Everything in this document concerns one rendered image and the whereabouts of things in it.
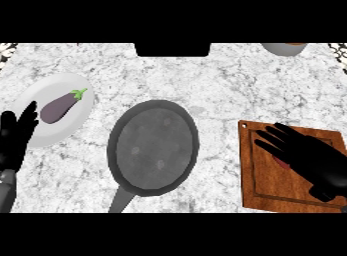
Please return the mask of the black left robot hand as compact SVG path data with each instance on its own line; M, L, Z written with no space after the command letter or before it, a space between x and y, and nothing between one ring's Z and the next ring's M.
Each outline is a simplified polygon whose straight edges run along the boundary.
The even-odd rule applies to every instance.
M21 169L27 144L39 125L36 108L37 102L33 101L20 117L12 111L0 115L0 173L6 169L15 172Z

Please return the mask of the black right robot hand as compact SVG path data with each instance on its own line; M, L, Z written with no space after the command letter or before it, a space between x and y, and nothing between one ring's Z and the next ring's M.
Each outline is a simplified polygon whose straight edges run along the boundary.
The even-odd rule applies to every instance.
M309 194L322 202L347 198L347 156L325 142L281 123L257 130L254 140L296 173L312 183Z

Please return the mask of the red bell pepper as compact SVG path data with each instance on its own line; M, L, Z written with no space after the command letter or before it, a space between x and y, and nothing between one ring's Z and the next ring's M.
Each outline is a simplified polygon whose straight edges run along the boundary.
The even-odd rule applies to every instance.
M291 169L290 168L290 164L287 164L276 156L272 156L274 160L276 161L278 165L284 168L284 169Z

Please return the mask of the brown wooden cutting board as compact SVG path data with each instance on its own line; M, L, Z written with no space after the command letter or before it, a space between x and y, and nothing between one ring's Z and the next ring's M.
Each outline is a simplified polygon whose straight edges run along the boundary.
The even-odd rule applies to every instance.
M347 201L341 196L324 203L310 196L312 183L254 144L257 130L268 123L240 120L240 164L243 206L272 212L340 213Z

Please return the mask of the grey frying pan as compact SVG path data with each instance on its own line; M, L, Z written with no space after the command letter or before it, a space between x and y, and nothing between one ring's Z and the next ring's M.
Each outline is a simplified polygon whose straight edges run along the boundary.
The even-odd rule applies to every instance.
M179 104L149 100L124 112L107 145L118 183L110 213L120 213L135 196L160 196L178 188L195 166L198 149L195 122Z

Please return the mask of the white oval plate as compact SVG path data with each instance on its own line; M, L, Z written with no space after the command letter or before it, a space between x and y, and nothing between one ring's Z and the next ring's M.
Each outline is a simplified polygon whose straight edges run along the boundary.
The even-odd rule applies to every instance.
M28 146L58 143L80 128L93 107L93 88L85 77L62 73L40 79L15 99L11 110L17 116L31 102L37 103L36 127Z

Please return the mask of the purple eggplant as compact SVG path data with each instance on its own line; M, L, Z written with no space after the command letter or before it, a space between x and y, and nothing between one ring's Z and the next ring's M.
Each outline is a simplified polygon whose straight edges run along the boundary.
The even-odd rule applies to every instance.
M48 124L56 123L76 103L83 99L87 89L73 90L54 101L51 101L40 110L42 121Z

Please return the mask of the black appliance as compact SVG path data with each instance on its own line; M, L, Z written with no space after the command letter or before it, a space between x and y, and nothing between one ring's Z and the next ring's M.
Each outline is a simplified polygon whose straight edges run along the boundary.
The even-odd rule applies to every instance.
M209 43L136 43L139 57L206 57Z

